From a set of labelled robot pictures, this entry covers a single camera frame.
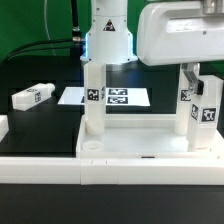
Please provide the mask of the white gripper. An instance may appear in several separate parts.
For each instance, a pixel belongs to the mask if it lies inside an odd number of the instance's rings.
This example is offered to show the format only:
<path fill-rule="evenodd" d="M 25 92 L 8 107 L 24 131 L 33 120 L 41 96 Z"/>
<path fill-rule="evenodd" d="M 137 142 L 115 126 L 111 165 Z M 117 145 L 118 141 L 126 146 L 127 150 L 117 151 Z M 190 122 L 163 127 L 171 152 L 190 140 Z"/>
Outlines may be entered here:
<path fill-rule="evenodd" d="M 202 95 L 200 64 L 224 60 L 224 14 L 206 15 L 201 1 L 151 3 L 142 10 L 136 51 L 146 65 L 181 64 L 192 95 Z"/>

